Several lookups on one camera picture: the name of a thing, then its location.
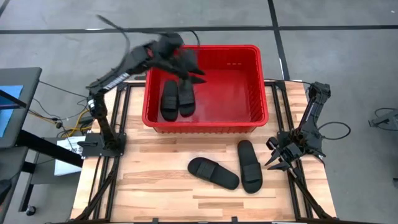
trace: red basket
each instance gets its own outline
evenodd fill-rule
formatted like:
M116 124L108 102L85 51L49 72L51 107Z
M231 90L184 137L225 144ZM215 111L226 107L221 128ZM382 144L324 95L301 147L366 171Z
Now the red basket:
M146 78L142 121L159 133L248 133L268 121L260 50L254 45L186 45L197 52L207 82L194 85L196 110L165 121L160 113L164 82L175 75L152 69Z

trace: yellow wire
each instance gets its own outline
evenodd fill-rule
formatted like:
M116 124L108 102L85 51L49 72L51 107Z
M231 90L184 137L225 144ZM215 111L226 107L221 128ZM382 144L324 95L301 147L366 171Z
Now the yellow wire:
M83 114L87 113L87 112L88 112L88 110L85 110L85 111L83 111L83 112L80 113L79 118L78 118L78 120L77 120L76 125L75 125L74 128L73 128L73 127L69 127L69 126L64 126L65 129L70 129L70 130L72 130L73 132L74 132L74 131L79 131L80 128L77 128L77 125L78 125L78 123L79 123L79 120L81 119L81 116L82 116ZM53 125L57 125L57 123L56 123L55 121L51 120L51 119L43 118L43 117L38 116L37 114L32 113L32 112L29 112L29 113L30 113L31 115L33 115L33 116L36 116L36 117L38 117L38 118L40 118L40 119L42 119L42 120L48 122L48 123L51 123L51 124L53 124ZM82 128L81 130L87 130L87 129L91 129L91 126Z

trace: black slide sandal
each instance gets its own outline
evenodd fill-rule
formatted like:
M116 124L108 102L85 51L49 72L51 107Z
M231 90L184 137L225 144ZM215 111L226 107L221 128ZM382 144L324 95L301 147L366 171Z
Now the black slide sandal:
M256 193L262 186L262 172L250 141L243 140L238 143L238 156L243 189L249 194Z
M183 117L191 116L195 112L195 94L191 80L181 80L178 88L178 102L180 114Z
M188 171L195 177L234 190L239 185L239 177L218 163L203 157L197 157L188 164Z
M174 80L164 83L160 113L166 121L175 121L178 117L178 86Z

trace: wooden tabletop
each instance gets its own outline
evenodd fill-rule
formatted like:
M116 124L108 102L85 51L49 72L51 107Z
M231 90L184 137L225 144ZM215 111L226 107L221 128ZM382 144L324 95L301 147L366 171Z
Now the wooden tabletop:
M286 87L294 125L297 126L307 105L304 87L301 83L286 83ZM116 91L111 91L105 97L109 119L115 94ZM263 166L262 189L255 194L247 194L241 184L236 190L222 189L197 179L187 170L191 159L202 156L240 176L236 145L243 139L253 143L259 162L265 164L271 156L265 142L279 130L270 87L266 87L266 97L269 121L253 133L158 134L142 123L144 87L134 87L127 111L126 151L120 161L111 221L150 222L158 217L160 222L230 222L233 216L237 216L239 221L248 222L294 220L285 172L267 170L268 167ZM124 93L116 123L120 122L123 99ZM279 102L284 126L288 127L281 93ZM93 131L99 131L98 124L93 125ZM96 161L95 157L84 161L71 218L78 216L87 206ZM335 216L323 164L313 156L303 157L302 163L309 191L327 213ZM304 217L303 198L299 189L297 192ZM106 192L100 218L104 217L107 196Z

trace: gray floor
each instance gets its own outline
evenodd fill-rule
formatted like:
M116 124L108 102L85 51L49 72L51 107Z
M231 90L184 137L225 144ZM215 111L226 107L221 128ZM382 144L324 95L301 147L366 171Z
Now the gray floor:
M280 26L345 26L398 24L397 1L276 0ZM194 0L11 0L0 18L0 29L104 28L95 14L124 27L270 26L267 1ZM264 77L282 78L273 31L199 32L203 44L254 44L262 52ZM368 127L380 107L397 107L398 30L282 31L290 77L331 85L332 97L319 123L343 121L352 134L324 141L326 172L338 216L343 220L396 223L398 140L396 133ZM132 45L153 35L129 34ZM183 34L188 44L194 37ZM116 65L124 48L120 34L0 35L0 67L42 67L41 80L86 94L84 87ZM35 98L51 113L70 116L81 110L79 97L39 85ZM37 104L32 109L40 111ZM75 119L68 121L73 125ZM59 130L28 117L24 129L39 136ZM322 130L339 136L345 130ZM61 222L72 207L78 177L34 189L33 217L18 213L27 176L21 175L5 223Z

